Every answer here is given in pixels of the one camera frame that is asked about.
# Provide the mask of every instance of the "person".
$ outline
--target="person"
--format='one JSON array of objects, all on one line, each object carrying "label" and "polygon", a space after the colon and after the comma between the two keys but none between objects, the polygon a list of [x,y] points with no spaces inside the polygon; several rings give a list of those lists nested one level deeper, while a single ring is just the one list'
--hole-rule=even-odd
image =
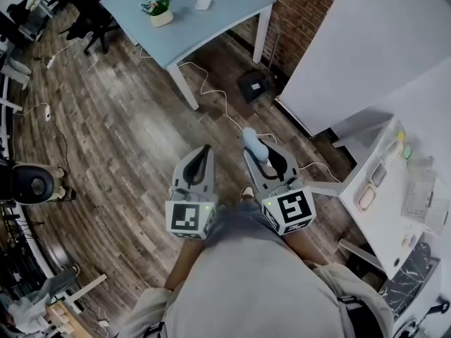
[{"label": "person", "polygon": [[51,299],[70,288],[79,273],[80,267],[73,265],[67,271],[47,279],[37,292],[10,303],[5,303],[5,300],[2,299],[0,332],[3,332],[8,338],[19,338],[40,332],[46,326],[42,320],[47,314],[47,307],[51,303]]},{"label": "person", "polygon": [[25,90],[30,82],[31,70],[10,57],[9,40],[0,36],[0,73],[22,85]]},{"label": "person", "polygon": [[118,338],[388,338],[392,327],[373,288],[328,264],[303,231],[280,237],[247,186],[205,241],[185,240],[164,288],[144,291]]}]

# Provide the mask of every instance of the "light blue table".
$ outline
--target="light blue table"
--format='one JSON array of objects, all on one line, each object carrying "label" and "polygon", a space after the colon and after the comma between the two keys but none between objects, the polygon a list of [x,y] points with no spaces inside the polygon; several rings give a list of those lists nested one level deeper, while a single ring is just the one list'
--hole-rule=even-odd
[{"label": "light blue table", "polygon": [[145,0],[101,0],[132,40],[139,43],[162,67],[167,69],[191,107],[199,108],[178,63],[188,54],[242,21],[260,14],[255,41],[255,63],[261,53],[268,29],[272,5],[276,0],[213,0],[210,9],[198,11],[197,0],[172,0],[174,20],[154,27],[148,15],[141,12]]}]

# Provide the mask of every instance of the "white cable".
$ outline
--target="white cable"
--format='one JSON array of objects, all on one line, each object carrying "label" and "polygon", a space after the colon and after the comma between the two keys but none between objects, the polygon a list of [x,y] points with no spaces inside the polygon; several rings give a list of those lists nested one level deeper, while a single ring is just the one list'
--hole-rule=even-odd
[{"label": "white cable", "polygon": [[[93,315],[95,315],[95,312],[94,312],[92,309],[86,307],[85,302],[84,302],[81,298],[79,298],[78,300],[80,301],[80,303],[82,304],[82,306],[86,309],[86,311],[87,311],[88,313],[92,313]],[[101,310],[101,309],[102,309],[103,312],[104,312],[105,318],[102,318],[102,316],[101,316],[101,313],[100,313],[100,310]],[[88,317],[90,317],[90,318],[96,323],[96,326],[97,326],[96,329],[91,328],[91,330],[96,332],[96,331],[97,331],[97,328],[100,327],[100,328],[102,328],[102,329],[105,331],[105,333],[106,333],[105,338],[108,338],[108,337],[109,337],[109,332],[108,332],[108,330],[107,330],[104,326],[102,326],[102,325],[99,324],[99,322],[101,322],[102,320],[106,320],[106,321],[108,322],[109,325],[111,324],[111,319],[106,315],[105,309],[103,309],[102,307],[99,307],[99,312],[97,313],[97,316],[96,316],[95,319],[94,319],[92,316],[90,316],[89,314],[88,314]]]},{"label": "white cable", "polygon": [[85,37],[81,38],[77,38],[74,42],[71,42],[68,46],[66,46],[65,48],[62,48],[60,51],[58,51],[56,54],[54,54],[53,56],[57,56],[59,53],[65,51],[68,47],[71,47],[72,45],[74,45],[76,42],[79,42],[81,39],[84,39]]},{"label": "white cable", "polygon": [[[192,61],[187,61],[186,63],[180,64],[178,67],[180,68],[181,66],[184,66],[184,65],[187,65],[187,64],[192,64],[192,65],[194,65],[196,68],[198,68],[198,69],[202,70],[204,73],[206,73],[206,77],[205,77],[204,82],[202,83],[202,86],[201,86],[201,88],[200,88],[200,94],[201,94],[201,95],[205,95],[205,94],[208,94],[208,93],[214,93],[214,92],[218,92],[218,93],[224,94],[224,98],[225,98],[225,116],[226,116],[228,119],[230,119],[231,121],[233,121],[234,124],[242,131],[242,127],[240,126],[240,124],[238,124],[235,120],[233,120],[233,119],[228,115],[228,101],[227,101],[227,94],[226,94],[226,92],[223,91],[223,90],[209,90],[209,91],[207,91],[207,92],[203,92],[205,83],[206,83],[207,79],[209,78],[209,72],[206,71],[205,69],[201,68],[200,66],[194,64]],[[277,144],[277,139],[276,139],[276,137],[274,136],[274,134],[272,134],[272,133],[270,133],[270,132],[269,132],[269,133],[266,133],[266,134],[257,134],[258,137],[263,137],[263,136],[265,136],[265,135],[271,135],[271,136],[274,138],[274,140],[276,141],[276,144]]]},{"label": "white cable", "polygon": [[324,163],[320,163],[319,161],[314,161],[313,163],[307,164],[306,166],[304,166],[303,168],[299,168],[299,170],[304,170],[307,169],[309,166],[312,166],[313,164],[320,164],[320,165],[324,165],[327,169],[327,171],[329,172],[330,176],[335,179],[335,181],[341,183],[341,181],[339,181],[336,177],[334,177],[334,175],[332,174],[332,172],[329,170],[329,167],[324,164]]},{"label": "white cable", "polygon": [[33,109],[34,109],[34,108],[37,108],[39,105],[47,105],[47,106],[49,106],[48,103],[39,103],[39,104],[36,104],[35,106],[33,106],[33,107],[32,107],[29,111],[27,111],[25,114],[22,114],[22,113],[13,113],[13,114],[25,116],[25,115],[27,115],[28,113],[31,113],[31,112],[33,111]]},{"label": "white cable", "polygon": [[93,64],[91,65],[91,67],[90,67],[87,71],[90,71],[90,70],[94,67],[94,65],[96,65],[98,62],[99,62],[98,60],[96,60],[95,62],[93,62]]}]

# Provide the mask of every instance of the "small white box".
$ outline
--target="small white box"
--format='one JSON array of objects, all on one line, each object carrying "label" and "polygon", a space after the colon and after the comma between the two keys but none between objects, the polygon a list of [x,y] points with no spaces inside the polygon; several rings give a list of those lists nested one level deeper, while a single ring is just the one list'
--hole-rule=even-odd
[{"label": "small white box", "polygon": [[197,10],[208,10],[210,7],[211,0],[197,0],[196,9]]}]

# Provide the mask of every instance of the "wooden floor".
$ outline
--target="wooden floor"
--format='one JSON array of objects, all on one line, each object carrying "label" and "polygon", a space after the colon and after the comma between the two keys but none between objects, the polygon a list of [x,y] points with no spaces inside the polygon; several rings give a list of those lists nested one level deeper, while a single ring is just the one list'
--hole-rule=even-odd
[{"label": "wooden floor", "polygon": [[[55,269],[78,262],[81,284],[100,273],[109,276],[85,303],[95,311],[105,308],[113,334],[141,292],[163,284],[178,255],[181,241],[165,230],[164,202],[180,159],[203,144],[213,147],[216,191],[224,204],[237,201],[249,177],[240,131],[225,116],[224,98],[218,93],[199,95],[204,73],[195,67],[181,70],[199,102],[198,111],[188,107],[151,58],[140,58],[140,48],[121,31],[108,38],[107,55],[96,44],[86,57],[82,47],[87,41],[82,41],[59,54],[46,70],[44,58],[68,44],[58,31],[74,19],[72,9],[59,13],[41,40],[25,51],[22,61],[33,70],[32,82],[25,92],[13,83],[11,98],[25,110],[48,103],[66,136],[67,183],[77,199],[27,207],[27,214],[45,222],[37,236]],[[268,96],[252,106],[243,103],[235,80],[254,64],[230,37],[221,35],[190,59],[210,72],[206,89],[227,91],[229,114],[241,126],[274,133],[278,143],[296,155],[299,166],[329,162],[339,179],[346,177],[350,163],[331,147],[327,136],[309,141],[277,108],[271,109]],[[64,140],[52,122],[46,123],[44,106],[15,118],[14,143],[17,161],[68,169]],[[319,165],[304,174],[331,181]],[[337,240],[345,235],[359,240],[354,223],[337,199],[316,196],[315,202],[318,218],[309,234],[329,260],[343,262]]]}]

